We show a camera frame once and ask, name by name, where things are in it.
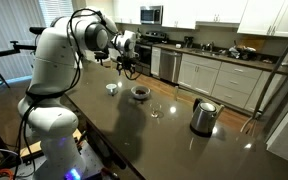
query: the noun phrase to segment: appliance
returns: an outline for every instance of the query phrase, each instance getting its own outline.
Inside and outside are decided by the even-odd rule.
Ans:
[[[192,48],[193,39],[194,37],[192,36],[184,36],[184,48]]]
[[[142,24],[162,24],[163,6],[141,6]]]
[[[217,111],[214,105],[195,99],[191,130],[202,137],[210,137],[215,126]]]
[[[160,78],[177,83],[181,61],[182,53],[162,50],[159,69]]]
[[[152,45],[167,41],[167,34],[160,31],[147,31],[136,41],[135,52],[139,55],[140,66],[136,66],[137,72],[146,76],[151,75]]]

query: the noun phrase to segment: dishwasher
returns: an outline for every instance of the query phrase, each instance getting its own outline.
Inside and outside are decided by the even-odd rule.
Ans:
[[[162,50],[159,69],[160,78],[177,83],[181,61],[182,53]]]

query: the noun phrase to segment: kitchen backsplash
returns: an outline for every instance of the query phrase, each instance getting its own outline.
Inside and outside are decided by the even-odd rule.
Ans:
[[[207,44],[214,42],[216,47],[230,48],[237,44],[245,44],[254,47],[257,53],[280,56],[288,44],[288,38],[266,37],[256,35],[238,34],[235,27],[197,26],[196,29],[167,28],[160,25],[133,25],[117,24],[120,30],[136,32],[139,28],[141,33],[146,31],[162,31],[168,34],[170,40],[183,41],[184,36],[193,36],[195,44]]]

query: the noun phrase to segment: stove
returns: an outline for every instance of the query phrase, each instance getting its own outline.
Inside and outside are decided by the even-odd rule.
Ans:
[[[142,39],[136,41],[135,52],[139,54],[140,65],[136,66],[137,72],[151,76],[152,45],[165,43],[167,34],[159,31],[147,31]]]

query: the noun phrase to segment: drawer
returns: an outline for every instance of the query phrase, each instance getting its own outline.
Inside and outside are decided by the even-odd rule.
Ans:
[[[251,94],[257,80],[224,71],[218,73],[216,84],[242,92]]]
[[[152,55],[160,57],[161,56],[161,48],[153,47],[152,48]]]
[[[240,108],[244,108],[249,97],[248,94],[244,94],[220,85],[214,86],[212,96]]]
[[[230,64],[230,63],[222,63],[221,70],[230,72],[233,74],[245,76],[245,77],[250,77],[253,79],[258,79],[262,72],[261,70],[258,70],[258,69],[249,68],[245,66],[239,66],[239,65]]]
[[[189,54],[183,54],[182,61],[194,63],[196,65],[201,65],[201,66],[205,66],[205,67],[210,67],[213,69],[219,69],[221,67],[220,61],[216,61],[216,60],[212,60],[212,59],[208,59],[208,58],[203,58],[200,56],[193,56],[193,55],[189,55]]]

